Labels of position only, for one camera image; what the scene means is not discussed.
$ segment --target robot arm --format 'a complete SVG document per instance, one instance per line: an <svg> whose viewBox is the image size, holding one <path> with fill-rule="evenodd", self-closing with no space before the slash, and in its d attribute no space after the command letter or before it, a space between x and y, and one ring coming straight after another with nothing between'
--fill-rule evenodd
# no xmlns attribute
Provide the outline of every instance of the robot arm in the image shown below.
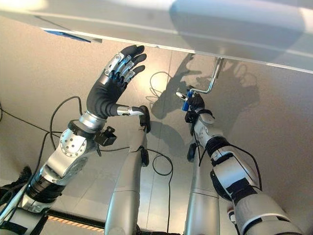
<svg viewBox="0 0 313 235"><path fill-rule="evenodd" d="M5 234L5 231L38 234L46 222L45 212L82 170L98 145L107 146L116 139L113 128L107 127L102 131L106 119L116 115L146 114L143 107L116 104L131 79L145 69L144 66L133 69L137 63L146 59L143 51L144 46L127 47L105 66L88 95L88 110L79 120L69 122L68 129L61 134L57 149L27 184L27 188L23 187L0 215L0 229L5 229L1 230L1 234Z"/></svg>
<svg viewBox="0 0 313 235"><path fill-rule="evenodd" d="M179 94L179 97L190 105L185 119L194 124L194 133L210 157L213 165L210 176L216 192L233 203L240 234L302 234L280 206L258 188L254 171L214 127L215 119L205 109L200 95L186 98Z"/></svg>

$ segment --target floor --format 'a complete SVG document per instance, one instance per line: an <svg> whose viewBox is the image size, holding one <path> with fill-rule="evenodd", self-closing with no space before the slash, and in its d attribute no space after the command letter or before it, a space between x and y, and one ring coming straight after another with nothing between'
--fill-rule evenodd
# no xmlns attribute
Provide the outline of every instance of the floor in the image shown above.
<svg viewBox="0 0 313 235"><path fill-rule="evenodd" d="M103 67L128 46L113 41L79 42L3 17L0 41L3 109L45 129L56 106L72 95L82 98L85 110L88 92ZM146 70L130 83L119 103L146 105L151 111L148 147L173 161L170 232L182 233L192 179L192 164L186 159L192 137L175 91L185 92L188 85L205 88L215 58L152 47L146 48L146 53ZM264 191L303 231L313 231L312 87L312 74L227 60L213 92L203 97L227 139L256 156ZM66 129L68 121L78 115L77 102L69 102L56 115L53 129ZM118 136L111 148L128 145L136 122L136 117L109 119L108 125L116 129ZM0 183L15 180L25 165L34 169L43 135L39 129L3 116ZM42 163L52 152L47 141ZM126 156L127 150L108 152L102 157L95 154L54 208L105 220L114 183ZM162 159L157 160L157 167L162 172L169 170ZM169 177L155 174L151 164L142 169L138 215L142 229L166 230L168 180ZM221 234L235 235L227 219L228 207L220 199ZM66 233L62 226L49 224L45 234L57 231Z"/></svg>

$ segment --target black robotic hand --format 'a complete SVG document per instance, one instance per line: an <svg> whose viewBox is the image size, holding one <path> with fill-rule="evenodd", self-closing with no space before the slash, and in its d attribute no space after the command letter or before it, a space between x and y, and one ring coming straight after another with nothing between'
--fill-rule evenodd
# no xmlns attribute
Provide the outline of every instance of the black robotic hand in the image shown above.
<svg viewBox="0 0 313 235"><path fill-rule="evenodd" d="M136 45L126 47L109 61L88 95L87 110L91 114L106 119L111 116L142 113L137 107L130 108L116 102L133 77L144 71L144 65L134 68L147 58L146 54L142 54L144 49L144 46Z"/></svg>

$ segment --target blue component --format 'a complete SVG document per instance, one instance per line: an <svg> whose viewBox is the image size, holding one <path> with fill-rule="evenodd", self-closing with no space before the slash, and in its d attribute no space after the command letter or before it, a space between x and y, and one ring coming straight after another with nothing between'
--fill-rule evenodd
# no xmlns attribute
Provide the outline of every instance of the blue component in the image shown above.
<svg viewBox="0 0 313 235"><path fill-rule="evenodd" d="M187 96L188 97L192 97L192 92L191 91L188 91L188 93L187 93ZM185 101L184 102L184 105L182 106L182 110L183 111L188 111L189 110L189 104Z"/></svg>
<svg viewBox="0 0 313 235"><path fill-rule="evenodd" d="M91 41L84 39L84 38L80 38L74 35L70 35L68 33L63 33L63 32L59 32L59 31L49 31L49 30L45 30L47 33L52 33L54 35L58 35L58 36L63 36L63 37L67 37L67 38L71 38L71 39L75 39L78 41L82 41L82 42L87 42L87 43L91 43Z"/></svg>

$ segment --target black cable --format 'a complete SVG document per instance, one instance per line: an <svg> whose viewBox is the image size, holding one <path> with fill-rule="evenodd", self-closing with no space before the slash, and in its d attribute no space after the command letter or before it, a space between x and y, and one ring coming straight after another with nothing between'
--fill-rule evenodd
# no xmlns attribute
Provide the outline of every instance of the black cable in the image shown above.
<svg viewBox="0 0 313 235"><path fill-rule="evenodd" d="M201 162L202 162L202 159L203 159L203 157L204 157L204 154L205 154L205 152L207 151L207 146L205 147L205 149L204 149L204 151L203 151L203 153L202 153L202 155L201 155L201 158L200 158L200 161L199 161L199 167L201 166Z"/></svg>
<svg viewBox="0 0 313 235"><path fill-rule="evenodd" d="M101 152L113 152L113 151L118 151L118 150L127 149L127 148L129 148L129 147L116 148L116 149L109 149L109 150L100 149L100 151L101 151Z"/></svg>
<svg viewBox="0 0 313 235"><path fill-rule="evenodd" d="M0 117L0 122L1 122L2 121L2 117L3 117L3 110L2 110L1 102L0 102L0 110L1 110L1 117Z"/></svg>
<svg viewBox="0 0 313 235"><path fill-rule="evenodd" d="M238 225L237 225L237 224L235 224L235 228L236 228L237 234L240 235L240 232L239 232L239 229L238 229Z"/></svg>
<svg viewBox="0 0 313 235"><path fill-rule="evenodd" d="M51 144L52 144L52 147L54 150L56 150L56 147L55 147L55 143L54 143L54 140L53 140L53 137L52 137L52 124L53 124L53 119L54 119L54 116L56 115L56 113L58 112L59 108L65 104L66 102L68 102L69 100L71 99L78 99L78 105L79 105L79 113L80 115L83 115L83 112L82 112L82 101L80 99L79 96L75 95L75 96L72 96L70 98L67 98L66 100L62 101L62 103L60 103L58 105L58 107L54 110L52 116L51 116L51 120L50 120L50 126L49 126L49 133L50 133L50 139L51 139Z"/></svg>
<svg viewBox="0 0 313 235"><path fill-rule="evenodd" d="M39 168L39 165L40 165L41 157L42 157L42 155L43 155L43 150L44 150L44 146L45 146L45 140L46 140L48 134L49 134L49 132L46 132L45 135L44 135L44 139L43 139L43 142L42 142L42 144L41 144L41 148L40 148L40 153L39 153L39 156L38 156L37 164L36 164L35 170L33 171L33 174L32 174L32 175L30 176L30 178L28 179L28 181L27 181L27 183L26 183L26 187L23 189L22 194L21 194L21 196L20 196L20 198L19 198L19 200L18 200L16 206L14 207L14 209L13 209L13 211L12 211L10 217L8 218L8 220L4 221L1 226L3 226L4 223L8 223L8 222L12 219L14 213L16 212L17 208L19 207L19 204L21 203L21 200L22 200L22 198L23 198L23 196L24 196L24 194L25 194L25 192L26 192L28 186L30 185L30 182L31 182L32 179L34 178L34 176L35 176L35 174L36 174L36 172L37 172L37 170L38 170L38 168ZM10 204L10 203L8 202L8 203L5 205L5 208L2 210L2 212L6 209L6 207L7 207L9 204Z"/></svg>
<svg viewBox="0 0 313 235"><path fill-rule="evenodd" d="M200 149L199 149L198 141L197 141L197 138L196 138L196 132L195 132L195 125L194 125L194 124L193 124L193 130L194 130L194 137L195 137L195 142L196 142L196 145L197 145L197 149L198 149L198 156L199 156L199 166L200 166L200 162L201 162L201 158L200 158Z"/></svg>
<svg viewBox="0 0 313 235"><path fill-rule="evenodd" d="M229 144L229 146L232 146L232 147L234 147L234 148L239 149L240 151L242 151L242 152L248 154L248 155L253 159L254 164L255 164L256 171L258 172L259 187L260 187L259 189L262 191L261 173L260 173L259 165L258 165L257 161L255 160L254 156L253 156L251 153L249 153L248 151L245 151L244 149L242 149L242 148L240 148L240 147L237 147L237 146L235 146L235 145L233 145L233 144Z"/></svg>
<svg viewBox="0 0 313 235"><path fill-rule="evenodd" d="M21 119L21 118L19 118L19 117L17 117L17 116L14 116L13 114L10 114L9 112L5 111L5 110L1 107L1 105L0 105L0 109L1 109L1 118L0 118L0 120L2 119L3 113L5 113L5 114L8 114L9 116L11 116L11 117L17 119L17 120L20 120L20 121L22 121L22 122L25 122L25 123L27 123L27 124L29 124L29 125L31 125L31 126L33 126L33 127L36 127L36 128L38 128L38 129L40 129L40 130L42 130L42 131L49 132L48 130L45 130L45 129L43 129L43 128L41 128L41 127L35 125L35 124L32 124L32 123L30 123L30 122L28 122L28 121L25 121L25 120L23 120L23 119Z"/></svg>
<svg viewBox="0 0 313 235"><path fill-rule="evenodd" d="M168 190L169 190L169 193L168 193L167 229L166 229L166 232L168 233L168 229L169 229L169 226L170 226L170 215L171 215L171 210L170 210L170 208L171 208L171 180L172 180L173 172L174 172L173 163L172 163L172 160L171 160L169 157L163 155L162 153L160 153L160 152L158 152L158 151L155 151L155 150L152 150L152 149L148 149L148 148L147 148L147 150L159 154L158 156L156 156L156 157L153 159L153 162L152 162L152 167L153 167L153 170L156 172L156 174L162 175L162 176L167 176L167 175L171 174L170 180L168 181ZM155 168L155 161L156 161L156 159L159 158L159 157L164 157L166 160L168 160L168 162L169 162L170 165L171 165L171 170L170 170L168 173L166 173L166 174L162 174L162 173L158 172L158 171L156 170L156 168Z"/></svg>

